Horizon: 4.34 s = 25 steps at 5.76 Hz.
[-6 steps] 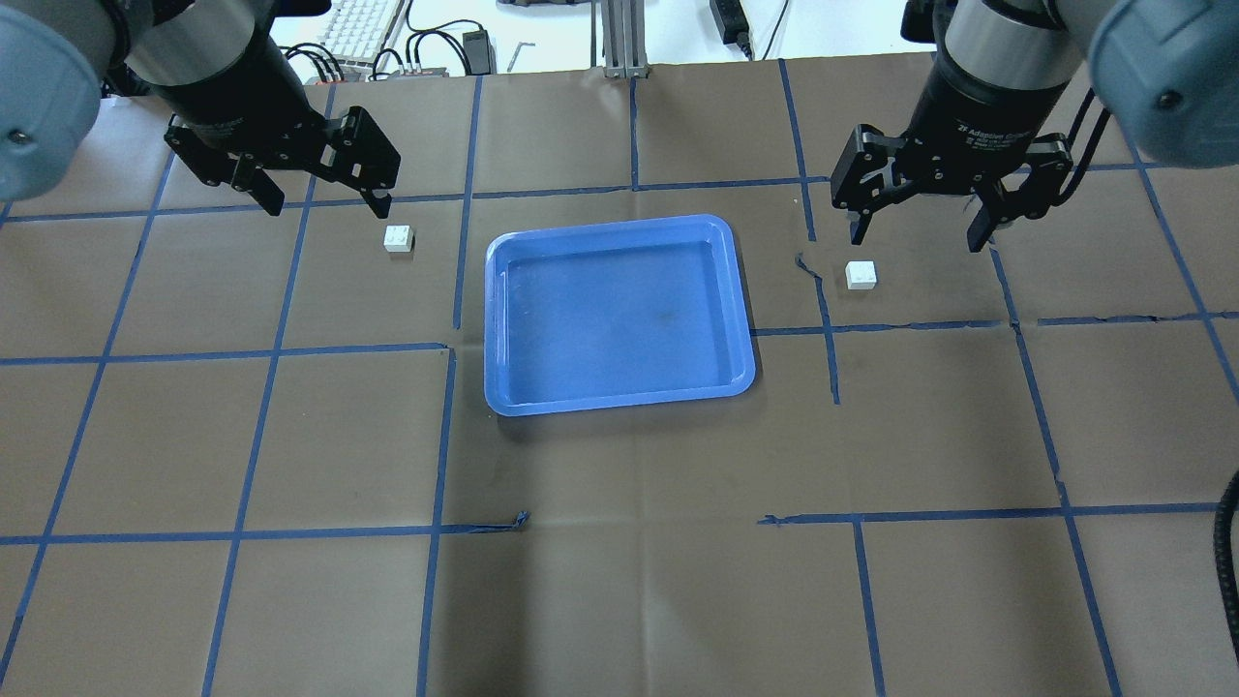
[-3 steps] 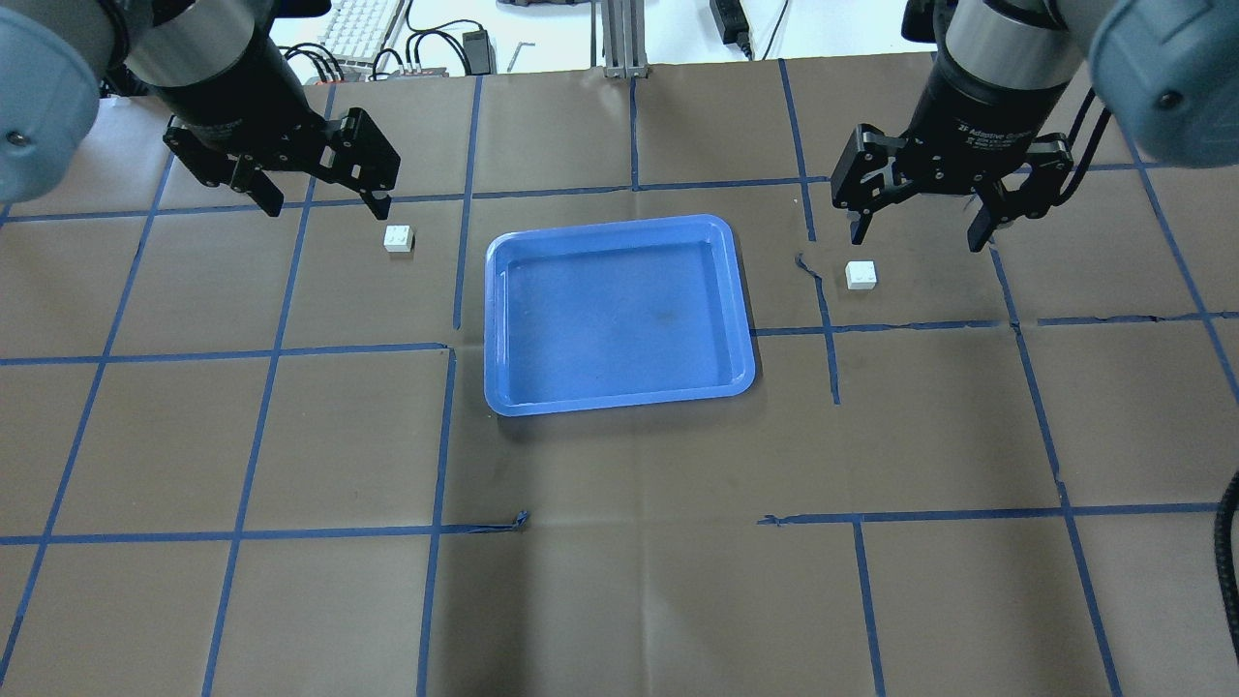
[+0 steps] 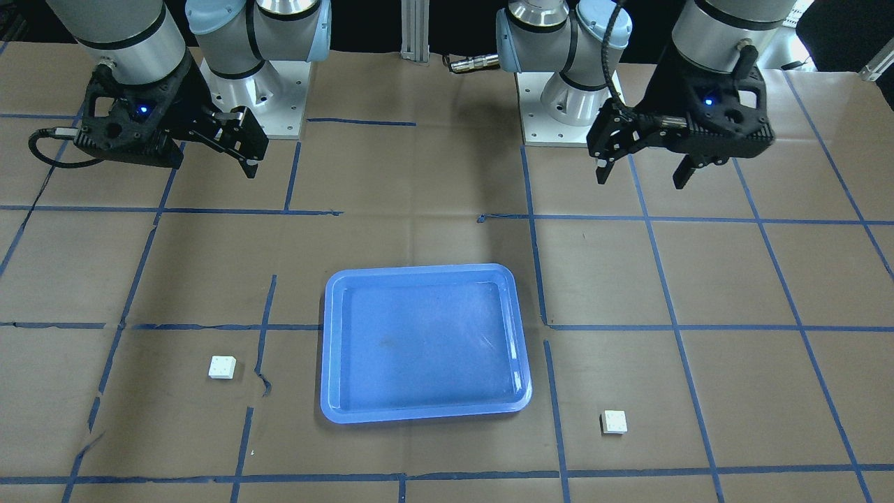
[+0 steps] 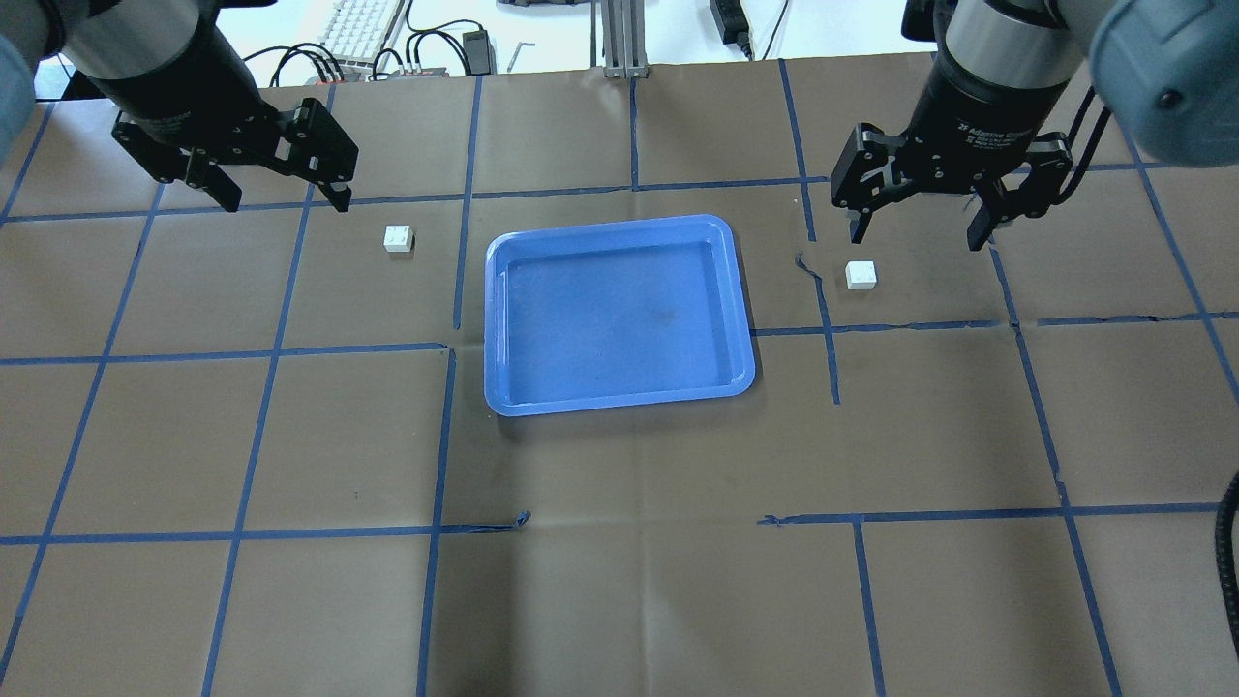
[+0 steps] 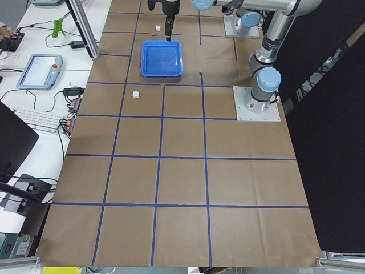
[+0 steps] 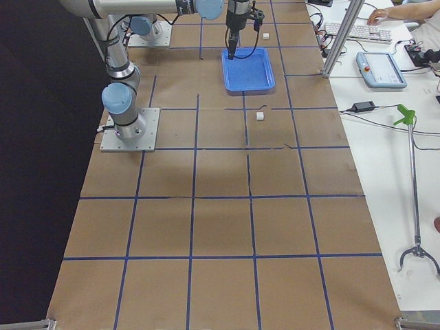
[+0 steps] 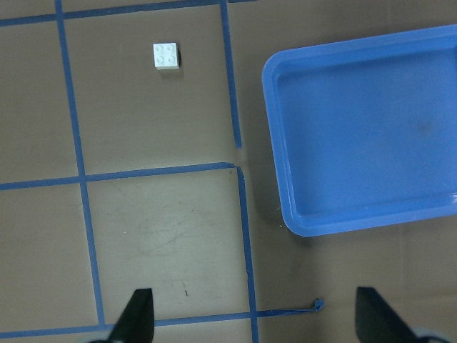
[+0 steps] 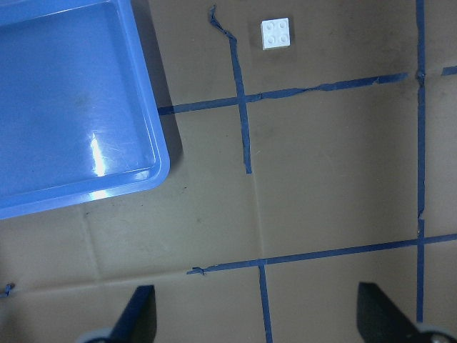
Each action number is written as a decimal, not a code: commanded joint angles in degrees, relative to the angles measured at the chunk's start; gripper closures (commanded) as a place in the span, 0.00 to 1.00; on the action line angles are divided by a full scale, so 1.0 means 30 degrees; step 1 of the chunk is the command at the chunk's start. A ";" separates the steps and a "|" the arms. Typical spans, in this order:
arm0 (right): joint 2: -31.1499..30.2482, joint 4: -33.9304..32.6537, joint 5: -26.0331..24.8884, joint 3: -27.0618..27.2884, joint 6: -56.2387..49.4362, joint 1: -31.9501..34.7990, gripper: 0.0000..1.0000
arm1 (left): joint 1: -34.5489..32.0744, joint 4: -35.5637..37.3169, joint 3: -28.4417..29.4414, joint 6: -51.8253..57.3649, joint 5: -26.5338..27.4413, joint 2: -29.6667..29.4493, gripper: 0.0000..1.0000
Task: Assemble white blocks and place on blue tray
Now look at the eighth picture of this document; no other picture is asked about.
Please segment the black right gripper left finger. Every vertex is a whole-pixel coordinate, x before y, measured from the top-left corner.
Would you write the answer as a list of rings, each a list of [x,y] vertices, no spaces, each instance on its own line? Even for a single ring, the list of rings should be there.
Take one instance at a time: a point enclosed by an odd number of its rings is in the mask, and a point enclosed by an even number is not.
[[[111,330],[108,342],[154,342],[156,332],[154,285],[139,286]]]

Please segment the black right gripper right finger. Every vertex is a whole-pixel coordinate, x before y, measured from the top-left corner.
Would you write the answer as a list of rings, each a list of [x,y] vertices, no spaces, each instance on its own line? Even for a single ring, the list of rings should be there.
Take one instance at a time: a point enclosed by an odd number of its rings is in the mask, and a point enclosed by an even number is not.
[[[419,330],[381,288],[360,282],[357,294],[357,329],[364,342],[410,342]]]

